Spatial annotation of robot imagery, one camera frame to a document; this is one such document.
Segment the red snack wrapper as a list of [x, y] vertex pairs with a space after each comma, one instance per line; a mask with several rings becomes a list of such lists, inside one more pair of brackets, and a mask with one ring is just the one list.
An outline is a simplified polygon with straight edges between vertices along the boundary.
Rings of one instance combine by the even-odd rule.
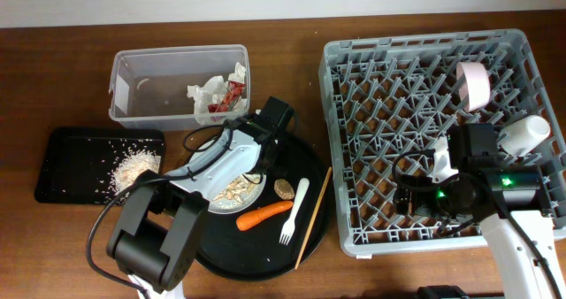
[[231, 111], [239, 100], [246, 85], [237, 81], [228, 81], [226, 93], [220, 97], [220, 102], [208, 105], [209, 113]]

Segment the white tissue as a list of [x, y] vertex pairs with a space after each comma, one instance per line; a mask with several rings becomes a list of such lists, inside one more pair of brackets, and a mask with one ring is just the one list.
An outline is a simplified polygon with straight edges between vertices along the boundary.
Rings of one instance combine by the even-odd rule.
[[[194, 100], [194, 115], [195, 120], [200, 125], [209, 125], [219, 123], [226, 119], [226, 114], [230, 112], [243, 111], [248, 104], [248, 100], [244, 97], [247, 84], [247, 68], [241, 63], [237, 62], [234, 71], [228, 75], [225, 80], [221, 75], [211, 77], [203, 87], [198, 85], [189, 85], [187, 87], [187, 97]], [[208, 105], [220, 102], [220, 97], [227, 91], [228, 81], [237, 81], [244, 83], [246, 87], [241, 95], [241, 100], [238, 101], [236, 106], [231, 111], [209, 113]]]

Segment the white cup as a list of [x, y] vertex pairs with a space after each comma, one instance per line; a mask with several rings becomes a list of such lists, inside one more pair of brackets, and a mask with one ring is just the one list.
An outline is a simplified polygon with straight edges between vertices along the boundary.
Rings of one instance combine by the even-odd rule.
[[551, 126], [541, 116], [530, 115], [501, 130], [501, 148], [508, 154], [523, 157], [550, 135]]

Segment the pink bowl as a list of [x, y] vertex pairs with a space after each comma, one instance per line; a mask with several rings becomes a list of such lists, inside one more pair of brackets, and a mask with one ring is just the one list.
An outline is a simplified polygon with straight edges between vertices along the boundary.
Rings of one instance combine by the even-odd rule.
[[456, 66], [456, 78], [463, 78], [458, 89], [460, 99], [466, 101], [467, 112], [484, 108], [490, 101], [491, 85], [488, 71], [481, 63], [459, 62]]

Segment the pile of rice and shells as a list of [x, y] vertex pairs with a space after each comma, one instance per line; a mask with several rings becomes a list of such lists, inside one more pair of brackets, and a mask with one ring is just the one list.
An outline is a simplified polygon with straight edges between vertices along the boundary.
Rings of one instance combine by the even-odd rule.
[[63, 193], [114, 196], [143, 172], [159, 172], [164, 149], [150, 138], [73, 137], [57, 162], [57, 186]]

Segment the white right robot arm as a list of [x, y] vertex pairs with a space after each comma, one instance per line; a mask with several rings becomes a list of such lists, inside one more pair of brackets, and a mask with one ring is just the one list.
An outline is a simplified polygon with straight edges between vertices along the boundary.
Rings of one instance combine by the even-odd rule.
[[493, 254], [507, 298], [563, 298], [565, 282], [555, 250], [550, 201], [534, 168], [461, 171], [435, 183], [394, 175], [398, 213], [435, 218], [459, 227], [477, 225]]

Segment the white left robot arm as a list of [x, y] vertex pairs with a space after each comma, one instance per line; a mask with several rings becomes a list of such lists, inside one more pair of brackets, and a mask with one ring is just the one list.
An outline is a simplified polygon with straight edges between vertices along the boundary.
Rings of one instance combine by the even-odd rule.
[[271, 131], [227, 127], [208, 149], [164, 175], [144, 172], [125, 188], [107, 255], [141, 298], [181, 296], [209, 219], [210, 202], [244, 173], [266, 173], [281, 141]]

